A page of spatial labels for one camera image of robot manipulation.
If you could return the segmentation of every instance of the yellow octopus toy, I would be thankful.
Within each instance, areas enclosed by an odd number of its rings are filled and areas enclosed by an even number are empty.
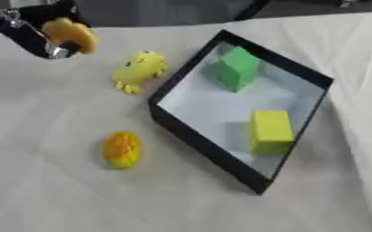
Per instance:
[[[141,84],[152,77],[161,77],[168,69],[166,60],[153,51],[137,52],[111,76],[115,87],[128,94],[141,92]]]
[[[116,131],[104,139],[103,156],[113,168],[130,168],[140,159],[141,142],[131,131]]]

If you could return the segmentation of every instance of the open box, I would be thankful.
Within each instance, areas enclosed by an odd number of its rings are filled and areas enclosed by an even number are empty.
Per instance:
[[[260,59],[257,80],[239,92],[216,83],[217,62],[239,46]],[[257,194],[278,176],[332,79],[227,31],[219,32],[150,99],[153,119]],[[286,154],[250,154],[254,110],[284,110],[295,141]]]

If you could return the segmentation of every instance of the fabric surface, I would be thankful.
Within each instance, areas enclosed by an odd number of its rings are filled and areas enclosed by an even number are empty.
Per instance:
[[[253,194],[152,122],[109,80],[138,50],[175,72],[220,29],[336,79],[279,178]],[[372,14],[160,28],[101,28],[98,52],[40,60],[0,36],[0,231],[372,231]],[[106,169],[100,141],[142,140]]]

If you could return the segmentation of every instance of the green cube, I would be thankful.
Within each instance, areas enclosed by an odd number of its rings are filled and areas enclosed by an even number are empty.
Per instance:
[[[219,81],[230,91],[238,92],[254,81],[259,60],[241,47],[234,47],[219,61]]]
[[[250,118],[250,153],[283,155],[293,145],[286,111],[254,111]]]

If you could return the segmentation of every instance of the textured ball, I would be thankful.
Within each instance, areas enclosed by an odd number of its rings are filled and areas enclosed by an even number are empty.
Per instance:
[[[141,142],[131,131],[116,131],[104,139],[103,156],[114,168],[130,168],[140,159]]]

